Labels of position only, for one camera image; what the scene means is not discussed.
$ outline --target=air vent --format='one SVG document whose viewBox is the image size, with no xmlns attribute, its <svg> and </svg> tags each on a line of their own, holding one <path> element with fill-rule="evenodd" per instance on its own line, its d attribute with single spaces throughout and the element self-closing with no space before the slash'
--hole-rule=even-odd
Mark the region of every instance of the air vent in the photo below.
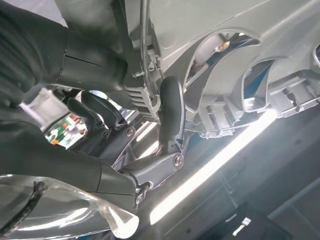
<svg viewBox="0 0 320 240">
<path fill-rule="evenodd" d="M 243 83 L 243 102 L 247 112 L 257 111 L 266 105 L 268 72 L 274 62 L 260 62 L 247 72 Z"/>
</svg>

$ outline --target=cable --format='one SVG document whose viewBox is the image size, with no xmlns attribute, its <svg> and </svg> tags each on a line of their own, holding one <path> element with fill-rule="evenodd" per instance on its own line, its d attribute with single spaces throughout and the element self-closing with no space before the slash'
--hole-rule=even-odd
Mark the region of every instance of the cable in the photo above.
<svg viewBox="0 0 320 240">
<path fill-rule="evenodd" d="M 151 82 L 149 71 L 148 56 L 148 28 L 150 14 L 150 0 L 140 0 L 140 5 L 140 50 L 142 60 L 142 70 L 144 73 L 144 82 L 149 91 L 149 96 L 152 100 L 157 92 L 155 82 Z"/>
<path fill-rule="evenodd" d="M 15 216 L 11 218 L 4 227 L 0 229 L 0 239 L 5 239 L 8 236 L 12 234 L 15 230 L 18 229 L 19 225 L 28 217 L 40 200 L 41 197 L 48 189 L 43 181 L 35 181 L 33 183 L 33 192 L 30 196 L 29 200 L 21 209 L 20 212 L 17 213 Z"/>
</svg>

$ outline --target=wire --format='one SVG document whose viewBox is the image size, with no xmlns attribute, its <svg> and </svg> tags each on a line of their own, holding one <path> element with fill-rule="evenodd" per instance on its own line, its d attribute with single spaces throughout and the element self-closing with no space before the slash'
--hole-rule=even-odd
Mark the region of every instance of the wire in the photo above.
<svg viewBox="0 0 320 240">
<path fill-rule="evenodd" d="M 7 224 L 0 229 L 0 239 L 5 239 L 8 236 L 12 234 L 15 230 L 18 229 L 19 225 L 28 217 L 40 200 L 41 197 L 48 189 L 43 181 L 35 181 L 33 183 L 33 192 L 30 196 L 29 200 L 21 209 L 20 212 L 17 213 L 15 216 L 11 218 Z"/>
</svg>

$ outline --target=metal bracket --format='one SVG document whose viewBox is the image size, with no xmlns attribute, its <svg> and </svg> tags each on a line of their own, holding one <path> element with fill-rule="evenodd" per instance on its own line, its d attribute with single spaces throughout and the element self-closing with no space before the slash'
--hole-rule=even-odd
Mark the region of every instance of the metal bracket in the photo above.
<svg viewBox="0 0 320 240">
<path fill-rule="evenodd" d="M 163 156 L 148 156 L 134 161 L 121 169 L 134 178 L 137 186 L 149 183 L 148 190 L 152 190 L 165 179 L 178 171 L 183 165 L 181 153 L 170 153 Z"/>
</svg>

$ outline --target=plastic wrap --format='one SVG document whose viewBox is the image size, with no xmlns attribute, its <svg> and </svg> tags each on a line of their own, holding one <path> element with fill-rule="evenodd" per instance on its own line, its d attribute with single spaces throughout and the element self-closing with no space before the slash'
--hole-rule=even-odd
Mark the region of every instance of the plastic wrap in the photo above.
<svg viewBox="0 0 320 240">
<path fill-rule="evenodd" d="M 35 181 L 45 182 L 48 189 L 6 239 L 69 239 L 108 230 L 126 239 L 139 224 L 136 215 L 62 181 L 8 174 L 0 175 L 0 228 L 28 202 Z"/>
</svg>

